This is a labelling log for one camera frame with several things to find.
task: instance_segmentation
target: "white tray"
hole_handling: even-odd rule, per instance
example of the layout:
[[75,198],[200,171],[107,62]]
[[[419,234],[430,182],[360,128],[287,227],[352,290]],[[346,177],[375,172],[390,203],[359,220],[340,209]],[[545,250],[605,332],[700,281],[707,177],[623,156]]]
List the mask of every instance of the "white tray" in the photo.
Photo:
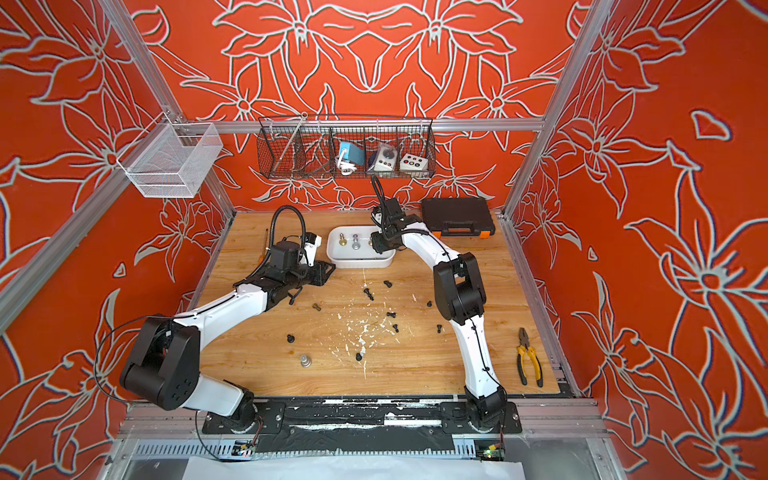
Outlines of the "white tray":
[[[384,268],[392,263],[395,258],[395,251],[390,250],[384,253],[377,253],[373,247],[368,245],[371,233],[379,231],[375,225],[349,225],[346,227],[336,227],[328,235],[328,244],[326,253],[328,260],[336,264],[336,268]],[[346,245],[339,244],[341,234],[346,238]],[[352,248],[353,235],[357,233],[360,248]]]

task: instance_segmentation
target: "black toolbox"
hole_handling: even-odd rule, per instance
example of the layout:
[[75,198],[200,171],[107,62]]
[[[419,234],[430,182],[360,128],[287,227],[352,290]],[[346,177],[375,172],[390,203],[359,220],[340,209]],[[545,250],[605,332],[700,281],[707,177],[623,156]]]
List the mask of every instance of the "black toolbox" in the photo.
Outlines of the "black toolbox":
[[425,198],[422,219],[438,238],[488,238],[496,233],[491,211],[482,198]]

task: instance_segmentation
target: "toolbox handle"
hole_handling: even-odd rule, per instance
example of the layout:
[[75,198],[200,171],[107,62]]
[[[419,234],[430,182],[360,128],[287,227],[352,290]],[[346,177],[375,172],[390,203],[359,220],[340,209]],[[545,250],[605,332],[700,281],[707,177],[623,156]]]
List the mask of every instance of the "toolbox handle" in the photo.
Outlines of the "toolbox handle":
[[441,234],[445,237],[477,237],[480,230],[472,220],[448,220],[442,223]]

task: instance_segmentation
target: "white wire basket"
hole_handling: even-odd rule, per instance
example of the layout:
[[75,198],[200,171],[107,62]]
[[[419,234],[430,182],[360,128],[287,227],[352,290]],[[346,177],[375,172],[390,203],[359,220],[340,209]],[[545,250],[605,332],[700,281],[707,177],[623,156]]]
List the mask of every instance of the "white wire basket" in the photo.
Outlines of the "white wire basket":
[[170,124],[157,128],[142,155],[124,167],[128,179],[148,198],[194,197],[223,146],[216,127],[202,135],[178,135]]

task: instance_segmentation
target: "wire basket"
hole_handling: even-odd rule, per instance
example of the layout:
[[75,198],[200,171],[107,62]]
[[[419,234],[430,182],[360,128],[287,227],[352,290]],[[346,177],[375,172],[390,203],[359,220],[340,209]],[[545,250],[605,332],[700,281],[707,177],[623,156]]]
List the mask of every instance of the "wire basket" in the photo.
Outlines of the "wire basket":
[[[394,118],[365,115],[260,118],[259,173],[267,178],[426,178],[435,174],[435,135],[430,118]],[[365,164],[351,174],[337,167],[342,142],[355,144]],[[379,150],[388,144],[397,150],[393,171],[368,168]],[[425,170],[400,170],[407,154],[427,160]]]
[[194,197],[223,146],[216,127],[202,135],[178,135],[170,124],[157,128],[147,149],[123,167],[128,179],[145,197]]

